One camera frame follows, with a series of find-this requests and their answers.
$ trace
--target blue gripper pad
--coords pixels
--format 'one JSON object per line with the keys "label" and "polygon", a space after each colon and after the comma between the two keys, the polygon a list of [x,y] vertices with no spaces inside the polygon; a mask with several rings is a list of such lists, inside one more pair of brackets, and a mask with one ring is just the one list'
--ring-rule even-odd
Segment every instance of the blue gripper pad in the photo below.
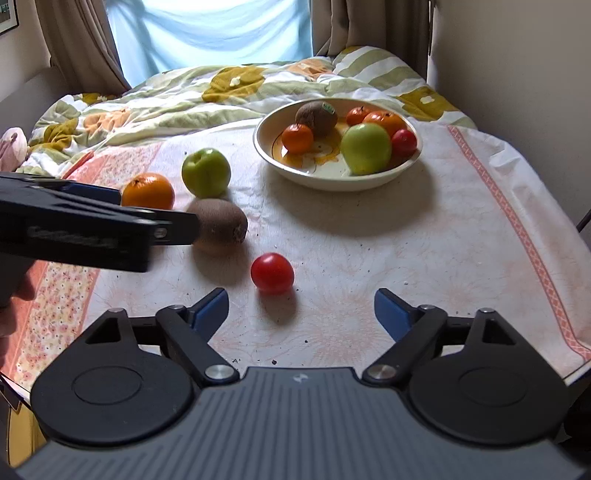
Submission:
{"label": "blue gripper pad", "polygon": [[419,310],[387,288],[380,288],[375,293],[374,312],[378,322],[395,342],[406,335],[421,316]]}
{"label": "blue gripper pad", "polygon": [[63,193],[78,195],[79,197],[112,203],[114,205],[119,205],[121,203],[121,192],[119,190],[100,187],[98,185],[72,182],[65,187],[62,187],[60,191]]}
{"label": "blue gripper pad", "polygon": [[229,309],[228,292],[223,288],[216,288],[187,309],[187,323],[208,342],[228,317]]}

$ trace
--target logo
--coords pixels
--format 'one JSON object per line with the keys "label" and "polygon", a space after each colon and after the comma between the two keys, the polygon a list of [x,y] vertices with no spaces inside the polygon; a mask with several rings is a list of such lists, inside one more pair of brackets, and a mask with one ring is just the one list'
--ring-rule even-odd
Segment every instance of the logo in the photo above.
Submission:
{"label": "logo", "polygon": [[331,115],[334,115],[335,114],[334,107],[331,104],[329,104],[329,103],[322,102],[322,108],[324,110],[326,110],[328,113],[330,113]]}
{"label": "logo", "polygon": [[32,225],[27,229],[27,235],[30,238],[39,238],[42,240],[51,240],[64,244],[83,245],[84,247],[95,248],[117,248],[116,238],[101,238],[98,236],[84,236],[78,233],[66,232],[65,230],[44,230],[38,225]]}
{"label": "logo", "polygon": [[308,375],[306,374],[297,374],[293,376],[294,381],[298,382],[298,383],[303,383],[305,381],[308,380]]}

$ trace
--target bed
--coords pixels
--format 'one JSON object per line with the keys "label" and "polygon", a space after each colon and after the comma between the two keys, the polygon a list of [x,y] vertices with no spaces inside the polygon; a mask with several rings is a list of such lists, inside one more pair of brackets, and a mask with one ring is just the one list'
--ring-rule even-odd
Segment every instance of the bed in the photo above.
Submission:
{"label": "bed", "polygon": [[[355,194],[276,176],[252,146],[256,123],[320,97],[369,100],[410,118],[425,142],[420,161],[392,184]],[[105,309],[153,314],[217,286],[231,306],[212,344],[241,372],[272,364],[361,371],[391,344],[372,311],[379,287],[450,314],[493,306],[567,382],[588,368],[591,255],[574,226],[518,152],[479,132],[385,50],[174,70],[120,98],[67,95],[36,123],[29,145],[27,173],[116,188],[143,171],[163,173],[175,209],[192,201],[180,178],[186,153],[218,148],[230,159],[229,199],[245,211],[249,233],[245,249],[221,260],[190,247],[158,250],[141,275],[37,262],[38,296],[16,300],[18,331],[2,369],[25,390]],[[295,265],[296,284],[269,299],[255,293],[248,269],[273,250]]]}

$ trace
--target human hand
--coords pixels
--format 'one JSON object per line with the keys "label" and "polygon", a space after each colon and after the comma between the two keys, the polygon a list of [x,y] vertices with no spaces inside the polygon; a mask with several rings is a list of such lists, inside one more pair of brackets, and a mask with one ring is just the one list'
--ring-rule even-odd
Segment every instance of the human hand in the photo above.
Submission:
{"label": "human hand", "polygon": [[[21,300],[33,300],[35,298],[35,287],[31,282],[29,275],[25,275],[21,284],[14,294]],[[8,352],[8,338],[17,329],[17,316],[14,311],[14,304],[0,310],[0,367],[4,365],[4,360]]]}

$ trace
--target black cable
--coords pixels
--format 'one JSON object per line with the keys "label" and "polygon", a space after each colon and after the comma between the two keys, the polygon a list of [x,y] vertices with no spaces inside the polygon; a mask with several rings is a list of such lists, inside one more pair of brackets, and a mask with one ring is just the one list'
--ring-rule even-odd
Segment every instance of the black cable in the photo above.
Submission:
{"label": "black cable", "polygon": [[589,210],[587,212],[587,215],[585,215],[583,217],[583,219],[579,222],[579,224],[577,225],[577,231],[580,232],[581,230],[583,230],[583,228],[585,228],[587,226],[587,224],[589,223],[590,220],[591,220],[591,210]]}

